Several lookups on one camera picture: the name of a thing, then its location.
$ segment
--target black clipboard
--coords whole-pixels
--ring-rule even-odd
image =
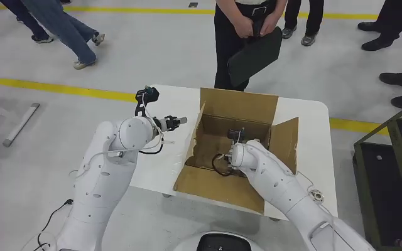
[[[246,45],[228,61],[231,83],[237,87],[253,75],[279,58],[282,44],[282,30],[276,27],[274,31],[263,37],[252,38],[255,41]]]

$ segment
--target shoe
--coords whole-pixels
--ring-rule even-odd
[[[74,69],[76,69],[76,70],[82,70],[82,69],[84,69],[85,67],[89,67],[89,66],[91,66],[91,65],[95,65],[95,63],[96,63],[96,60],[93,61],[92,63],[88,63],[88,64],[83,63],[83,62],[81,62],[81,61],[75,61],[75,62],[74,62]]]
[[[50,36],[48,36],[47,38],[41,38],[41,39],[39,39],[39,38],[35,37],[34,35],[32,35],[31,38],[32,38],[32,40],[35,41],[36,43],[51,43],[51,42],[53,42],[53,40],[54,40],[54,39],[53,39],[52,37],[50,37]]]
[[[362,31],[376,31],[380,32],[376,25],[376,22],[361,22],[357,25],[357,28]]]
[[[402,108],[402,96],[391,99],[391,104],[397,108]]]
[[[282,30],[282,38],[283,39],[289,39],[292,35],[293,32],[296,31],[297,26],[295,26],[293,29],[285,28]]]
[[[95,43],[96,46],[99,46],[105,40],[105,34],[96,32],[91,40]]]
[[[307,36],[305,35],[302,39],[301,39],[301,44],[304,46],[311,46],[312,44],[314,44],[315,42],[315,37],[317,36],[318,33],[316,33],[315,35],[312,36]]]
[[[390,47],[394,43],[394,40],[389,41],[385,40],[382,37],[376,38],[370,42],[367,42],[362,45],[362,50],[364,51],[378,51],[383,48]]]
[[[402,73],[382,73],[379,79],[387,85],[402,86]]]

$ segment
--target open cardboard box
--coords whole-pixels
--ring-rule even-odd
[[[223,177],[212,167],[217,153],[227,154],[229,129],[245,130],[245,141],[259,139],[263,146],[296,173],[298,118],[272,125],[278,96],[201,88],[200,113],[175,191],[242,206],[264,213],[264,200],[240,171]],[[227,172],[225,161],[215,166]]]

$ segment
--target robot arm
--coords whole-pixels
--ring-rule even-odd
[[[137,93],[135,117],[99,124],[77,172],[72,211],[52,250],[101,251],[106,226],[130,185],[138,154],[160,152],[163,145],[156,152],[141,150],[162,144],[162,132],[187,122],[172,116],[147,117],[146,104],[158,96],[155,88],[146,87]],[[160,137],[157,145],[144,148],[156,137]]]
[[[320,194],[311,197],[289,168],[258,141],[235,144],[229,158],[254,189],[297,227],[309,250],[374,251],[355,230],[317,204]]]

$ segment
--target gray floor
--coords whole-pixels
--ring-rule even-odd
[[[79,165],[96,125],[125,118],[134,110],[129,102],[0,86],[0,107],[10,114],[7,119],[0,116],[0,138],[7,136],[32,102],[41,103],[40,109],[12,147],[0,146],[2,250],[21,248],[49,214],[72,197],[73,178],[68,172]],[[360,137],[356,132],[332,131],[339,217],[363,234],[351,162],[351,145]],[[64,209],[55,215],[52,233],[58,233],[67,213]],[[266,250],[304,250],[289,222],[276,223],[181,198],[166,199],[132,187],[111,218],[104,250],[171,250],[181,238],[204,230],[241,233]]]
[[[104,6],[106,1],[93,4]],[[139,3],[142,3],[141,7],[158,4],[167,7],[167,3],[161,1],[136,2]],[[203,6],[211,9],[212,3],[207,1]],[[120,0],[116,5],[128,3]],[[184,1],[172,1],[171,4],[173,8],[183,5]],[[366,2],[361,11],[357,10],[357,3],[350,5],[344,12],[360,13],[367,8]],[[381,3],[372,6],[372,9],[379,9]],[[326,12],[339,9],[336,4],[329,4]],[[36,45],[11,13],[1,13],[0,23],[6,25],[0,30],[0,77],[122,92],[136,92],[144,85],[152,84],[214,85],[216,62],[212,15],[73,13],[106,33],[102,46],[91,45],[99,57],[97,65],[77,71],[72,67],[75,55],[59,41]],[[300,19],[293,37],[283,41],[279,60],[253,77],[247,90],[318,100],[328,106],[331,117],[385,121],[397,112],[389,101],[401,95],[402,88],[381,83],[378,75],[401,71],[402,40],[395,41],[385,50],[362,51],[361,44],[377,35],[358,31],[359,21],[325,19],[317,42],[306,48],[300,44],[306,19]]]
[[[302,11],[308,10],[308,1]],[[378,13],[375,0],[327,1],[328,13]],[[185,0],[75,0],[75,6],[186,8]],[[213,0],[200,1],[213,9]],[[74,13],[105,32],[94,48],[95,67],[72,68],[75,55],[59,41],[37,45],[29,31],[6,10],[0,10],[0,78],[61,83],[78,87],[135,93],[144,85],[212,87],[215,48],[211,15]],[[376,37],[356,30],[360,20],[325,19],[317,42],[300,45],[306,20],[294,37],[283,42],[280,59],[257,74],[251,92],[324,102],[331,117],[383,122],[398,110],[389,104],[399,87],[378,80],[384,71],[401,71],[402,41],[368,53],[360,45]],[[50,213],[72,197],[68,172],[80,163],[92,133],[103,120],[133,115],[134,104],[0,86],[0,140],[33,102],[40,109],[13,146],[0,146],[1,250],[19,250],[38,233]],[[332,130],[339,217],[363,234],[352,145],[363,134]],[[385,141],[384,137],[374,139]],[[56,214],[49,231],[57,234],[68,208]],[[204,230],[227,230],[257,241],[266,250],[305,250],[297,230],[285,221],[181,198],[129,188],[104,236],[104,250],[171,250],[180,239]],[[27,247],[33,250],[35,245]]]

